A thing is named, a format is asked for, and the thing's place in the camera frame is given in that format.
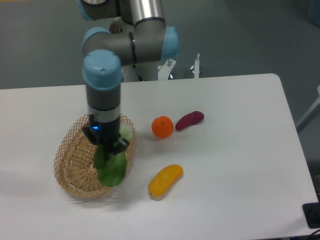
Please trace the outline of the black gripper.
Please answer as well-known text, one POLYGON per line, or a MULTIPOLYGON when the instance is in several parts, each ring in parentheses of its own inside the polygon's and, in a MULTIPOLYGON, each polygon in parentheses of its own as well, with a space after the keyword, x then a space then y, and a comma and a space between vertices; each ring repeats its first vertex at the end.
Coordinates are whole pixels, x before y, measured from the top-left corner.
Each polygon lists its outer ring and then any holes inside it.
POLYGON ((130 142, 120 137, 120 116, 109 122, 96 121, 95 115, 89 115, 89 124, 82 128, 83 134, 94 146, 104 144, 106 146, 106 159, 125 152, 130 142))

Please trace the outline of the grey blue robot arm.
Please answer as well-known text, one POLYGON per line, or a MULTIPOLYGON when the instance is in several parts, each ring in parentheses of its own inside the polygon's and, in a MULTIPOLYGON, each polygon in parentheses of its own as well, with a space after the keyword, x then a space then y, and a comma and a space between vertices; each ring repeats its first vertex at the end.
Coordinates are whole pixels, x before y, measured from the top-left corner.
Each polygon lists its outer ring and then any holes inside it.
POLYGON ((118 33, 94 27, 83 38, 82 76, 89 109, 83 132, 108 160, 129 146, 120 136, 122 67, 176 57, 179 35, 167 26, 160 0, 79 0, 77 6, 86 20, 119 17, 133 27, 118 33))

